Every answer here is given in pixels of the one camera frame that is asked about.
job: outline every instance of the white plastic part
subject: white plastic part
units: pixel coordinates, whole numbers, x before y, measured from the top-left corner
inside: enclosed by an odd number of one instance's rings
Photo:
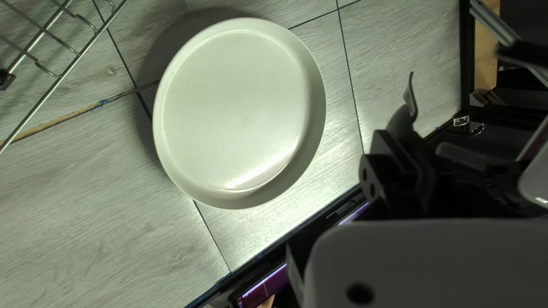
[[[230,19],[190,39],[156,94],[153,134],[171,180],[195,200],[265,203],[312,161],[326,117],[319,68],[289,30]]]

